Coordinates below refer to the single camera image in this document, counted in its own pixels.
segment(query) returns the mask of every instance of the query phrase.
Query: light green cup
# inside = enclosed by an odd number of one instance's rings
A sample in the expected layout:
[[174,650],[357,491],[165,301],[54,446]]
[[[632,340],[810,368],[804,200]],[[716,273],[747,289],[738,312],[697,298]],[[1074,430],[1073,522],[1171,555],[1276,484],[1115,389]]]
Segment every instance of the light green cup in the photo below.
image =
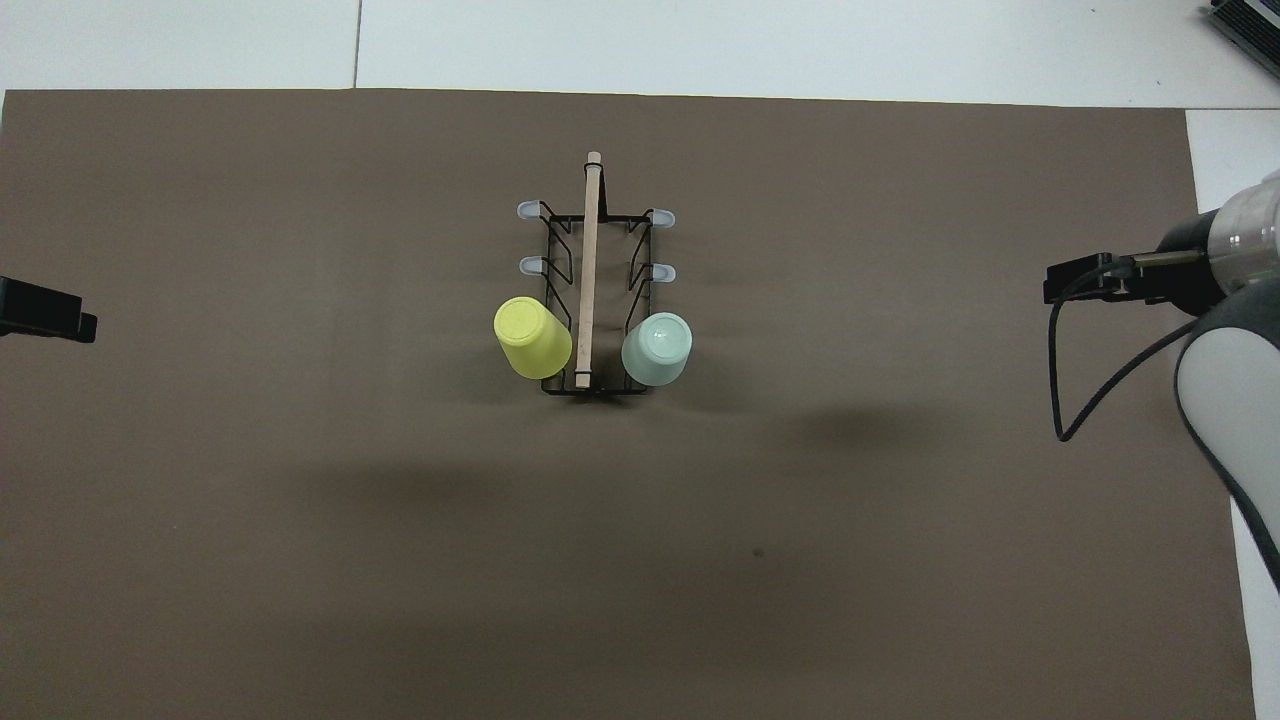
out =
[[673,313],[654,313],[622,341],[622,366],[636,382],[649,387],[673,382],[685,370],[694,333]]

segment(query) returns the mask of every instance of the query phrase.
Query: black cable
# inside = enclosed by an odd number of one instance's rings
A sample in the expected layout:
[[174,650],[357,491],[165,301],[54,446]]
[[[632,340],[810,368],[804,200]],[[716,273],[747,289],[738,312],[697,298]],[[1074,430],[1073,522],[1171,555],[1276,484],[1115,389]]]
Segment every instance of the black cable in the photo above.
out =
[[1062,432],[1062,409],[1057,397],[1057,315],[1059,313],[1062,311],[1062,305],[1065,305],[1066,301],[1071,300],[1073,296],[1075,296],[1075,293],[1079,292],[1080,288],[1083,288],[1084,286],[1089,284],[1091,282],[1101,278],[1107,273],[1117,273],[1117,275],[1128,274],[1129,272],[1133,270],[1133,266],[1134,266],[1133,258],[1121,258],[1120,260],[1116,260],[1114,263],[1106,263],[1098,265],[1097,268],[1071,281],[1071,284],[1066,286],[1066,288],[1057,297],[1057,300],[1053,301],[1053,310],[1048,315],[1048,391],[1050,391],[1050,400],[1053,406],[1053,433],[1061,442],[1071,439],[1075,432],[1080,429],[1080,425],[1084,424],[1084,420],[1088,419],[1089,414],[1093,413],[1093,410],[1098,406],[1100,402],[1102,402],[1102,398],[1106,397],[1108,392],[1111,392],[1117,384],[1120,384],[1120,380],[1123,380],[1138,365],[1146,363],[1147,359],[1149,359],[1152,355],[1169,347],[1170,345],[1176,342],[1178,338],[1190,333],[1192,329],[1196,327],[1196,323],[1199,322],[1197,319],[1187,323],[1185,325],[1178,328],[1176,331],[1157,340],[1149,347],[1135,355],[1133,360],[1125,363],[1123,368],[1116,370],[1116,373],[1111,375],[1111,378],[1106,383],[1103,383],[1101,388],[1098,388],[1098,392],[1093,393],[1093,397],[1091,397],[1089,401],[1084,405],[1084,409],[1080,410],[1080,414],[1075,416],[1075,420],[1071,421],[1071,425],[1066,429],[1066,432]]

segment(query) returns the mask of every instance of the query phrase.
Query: white floor tile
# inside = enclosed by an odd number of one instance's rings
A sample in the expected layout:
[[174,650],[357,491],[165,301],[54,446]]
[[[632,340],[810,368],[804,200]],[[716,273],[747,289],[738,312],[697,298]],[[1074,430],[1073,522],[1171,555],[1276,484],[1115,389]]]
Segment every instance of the white floor tile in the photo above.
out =
[[358,0],[0,1],[0,90],[351,87]]
[[365,0],[360,87],[1280,108],[1206,0]]
[[[1189,110],[1196,195],[1202,211],[1280,169],[1280,110]],[[1231,507],[1244,621],[1253,656],[1258,720],[1280,720],[1280,593],[1262,565],[1240,512]]]

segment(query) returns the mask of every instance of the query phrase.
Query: wooden stick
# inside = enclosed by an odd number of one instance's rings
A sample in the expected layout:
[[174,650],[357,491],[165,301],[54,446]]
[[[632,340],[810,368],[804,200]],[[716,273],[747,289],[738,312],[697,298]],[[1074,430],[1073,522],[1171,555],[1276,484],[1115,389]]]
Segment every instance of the wooden stick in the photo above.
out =
[[586,154],[586,209],[582,211],[582,288],[577,304],[577,369],[573,384],[591,387],[591,325],[595,324],[595,236],[600,222],[600,154]]

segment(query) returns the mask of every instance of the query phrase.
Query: cup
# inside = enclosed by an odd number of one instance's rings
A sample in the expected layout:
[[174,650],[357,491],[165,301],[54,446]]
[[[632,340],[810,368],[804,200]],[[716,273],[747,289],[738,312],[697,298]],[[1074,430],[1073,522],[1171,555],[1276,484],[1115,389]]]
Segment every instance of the cup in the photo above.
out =
[[654,313],[622,341],[622,366],[636,382],[658,387],[673,382],[685,369],[694,333],[673,313]]
[[511,369],[531,380],[561,372],[573,354],[568,328],[532,297],[503,302],[493,316],[493,332]]

